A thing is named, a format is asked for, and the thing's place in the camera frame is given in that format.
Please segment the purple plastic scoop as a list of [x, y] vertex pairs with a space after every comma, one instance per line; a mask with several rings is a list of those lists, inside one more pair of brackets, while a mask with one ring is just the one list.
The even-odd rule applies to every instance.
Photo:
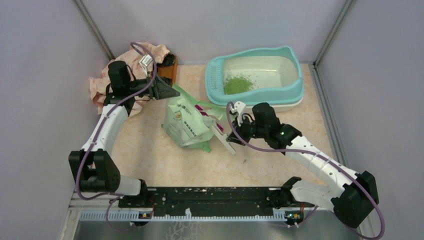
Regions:
[[[206, 116], [206, 117], [209, 117], [209, 118], [212, 117], [206, 111], [204, 111], [204, 109], [200, 105], [196, 104], [195, 108], [201, 113], [202, 116]], [[224, 128], [218, 122], [215, 122], [215, 124], [221, 132], [224, 131]]]

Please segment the white bag clip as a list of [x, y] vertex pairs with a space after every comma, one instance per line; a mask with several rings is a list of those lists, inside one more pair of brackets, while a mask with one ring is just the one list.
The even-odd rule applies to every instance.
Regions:
[[229, 142], [227, 142], [227, 134], [223, 133], [218, 126], [212, 125], [210, 127], [210, 130], [212, 133], [218, 138], [218, 140], [221, 142], [221, 144], [232, 154], [235, 155], [236, 151], [235, 149], [230, 145]]

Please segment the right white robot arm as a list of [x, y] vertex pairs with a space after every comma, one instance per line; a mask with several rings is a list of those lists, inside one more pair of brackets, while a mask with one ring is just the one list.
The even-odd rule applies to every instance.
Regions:
[[241, 102], [228, 102], [225, 111], [233, 117], [227, 141], [261, 152], [282, 153], [307, 168], [325, 185], [292, 177], [284, 185], [281, 199], [287, 206], [305, 202], [329, 210], [344, 225], [356, 229], [379, 204], [375, 177], [359, 173], [335, 161], [294, 126], [282, 123], [267, 102], [246, 112]]

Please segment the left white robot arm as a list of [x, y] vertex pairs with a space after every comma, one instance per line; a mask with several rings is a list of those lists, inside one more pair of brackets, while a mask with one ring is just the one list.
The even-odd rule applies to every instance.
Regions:
[[71, 151], [68, 156], [75, 191], [82, 200], [90, 201], [109, 195], [119, 200], [130, 197], [138, 207], [149, 203], [150, 193], [146, 182], [121, 175], [111, 151], [137, 97], [162, 100], [178, 97], [180, 93], [157, 74], [155, 61], [143, 63], [141, 67], [146, 77], [137, 79], [125, 61], [113, 61], [108, 65], [110, 83], [105, 88], [99, 121], [81, 149]]

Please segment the green litter bag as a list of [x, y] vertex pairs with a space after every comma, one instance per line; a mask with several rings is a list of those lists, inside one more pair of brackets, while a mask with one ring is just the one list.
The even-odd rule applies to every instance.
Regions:
[[[180, 148], [210, 153], [209, 141], [214, 136], [210, 127], [219, 123], [225, 116], [225, 110], [196, 99], [177, 84], [172, 88], [179, 91], [180, 96], [167, 99], [162, 129]], [[203, 116], [195, 105], [201, 106], [211, 117]]]

